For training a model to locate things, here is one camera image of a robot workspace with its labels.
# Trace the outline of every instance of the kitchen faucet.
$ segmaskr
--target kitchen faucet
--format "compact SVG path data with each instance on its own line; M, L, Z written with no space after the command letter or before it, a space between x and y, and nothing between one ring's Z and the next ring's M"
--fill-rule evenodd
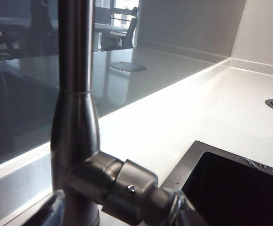
M51 212L63 216L64 226L98 225L97 204L130 225L144 221L153 226L206 226L181 191L158 188L153 172L100 151L91 96L93 9L93 0L58 1L60 90L51 134L52 185L57 196L49 200L54 206ZM60 201L64 197L65 206ZM49 224L51 215L45 213L42 222L55 225Z

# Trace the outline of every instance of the sink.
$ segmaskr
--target sink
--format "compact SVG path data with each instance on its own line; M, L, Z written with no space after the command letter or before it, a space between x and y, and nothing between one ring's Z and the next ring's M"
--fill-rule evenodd
M202 142L162 187L182 189L211 226L273 225L273 168Z

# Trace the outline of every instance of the chair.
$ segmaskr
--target chair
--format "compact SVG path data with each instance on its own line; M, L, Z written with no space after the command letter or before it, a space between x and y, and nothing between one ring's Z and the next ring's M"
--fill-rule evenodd
M133 38L133 33L137 24L137 7L134 7L131 10L131 13L129 15L135 16L135 18L132 18L129 28L127 30L126 34L118 34L118 33L109 33L107 35L105 35L105 39L109 39L110 41L113 42L113 45L111 46L107 46L107 47L103 47L102 51L110 51L110 50L118 50L118 49L126 49L126 48L133 48L133 44L132 44L132 38Z

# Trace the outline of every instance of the table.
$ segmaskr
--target table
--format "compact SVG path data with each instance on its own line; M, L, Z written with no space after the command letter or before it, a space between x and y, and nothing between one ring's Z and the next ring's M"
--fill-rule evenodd
M23 29L29 29L31 23L30 18L11 18L11 17L0 17L0 30L11 31L14 27L21 27ZM54 31L58 29L58 21L51 20L51 25ZM94 24L94 40L93 40L93 51L98 51L99 44L99 33L105 32L126 32L128 28L113 26L109 24Z

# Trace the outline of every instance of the wall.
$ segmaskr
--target wall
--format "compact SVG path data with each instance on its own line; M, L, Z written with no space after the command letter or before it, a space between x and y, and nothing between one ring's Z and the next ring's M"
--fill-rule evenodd
M247 0L232 57L273 65L273 0Z
M245 0L144 0L138 46L164 43L229 57Z

